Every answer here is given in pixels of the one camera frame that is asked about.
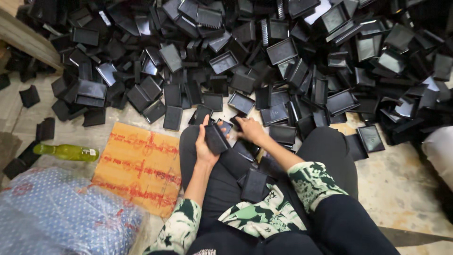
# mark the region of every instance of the person's left hand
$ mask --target person's left hand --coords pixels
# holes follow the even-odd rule
[[[206,141],[204,140],[204,136],[206,134],[206,130],[204,126],[209,124],[209,115],[204,117],[203,124],[200,125],[200,133],[198,134],[198,139],[195,142],[195,147],[197,148],[197,163],[207,164],[211,169],[219,160],[220,155],[214,155],[211,150],[208,148]],[[223,124],[223,121],[217,123],[219,126]]]

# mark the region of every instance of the plastic bag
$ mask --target plastic bag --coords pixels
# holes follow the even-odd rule
[[[71,171],[32,168],[0,193],[0,255],[126,255],[143,215]]]
[[[436,130],[422,144],[423,153],[453,191],[453,127]]]

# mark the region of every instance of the green glass bottle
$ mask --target green glass bottle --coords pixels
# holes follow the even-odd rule
[[[99,158],[98,150],[70,144],[58,146],[38,144],[33,148],[33,152],[40,155],[53,155],[61,160],[93,162]]]

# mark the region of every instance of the cardboard sheet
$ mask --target cardboard sheet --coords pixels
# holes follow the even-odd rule
[[[115,123],[92,182],[169,217],[181,184],[179,139]]]

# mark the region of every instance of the hand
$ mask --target hand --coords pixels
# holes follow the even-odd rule
[[[261,146],[260,144],[269,136],[264,132],[261,124],[254,118],[240,118],[236,117],[242,128],[242,132],[238,133],[238,136],[249,140],[250,142]]]
[[[195,147],[197,148],[197,163],[201,163],[203,165],[208,166],[211,170],[214,165],[219,160],[220,155],[214,155],[211,150],[208,148],[206,141],[204,140],[204,136],[206,134],[206,130],[204,126],[208,125],[209,123],[209,115],[206,115],[204,118],[203,124],[200,125],[200,133],[198,134],[198,139],[195,142]]]

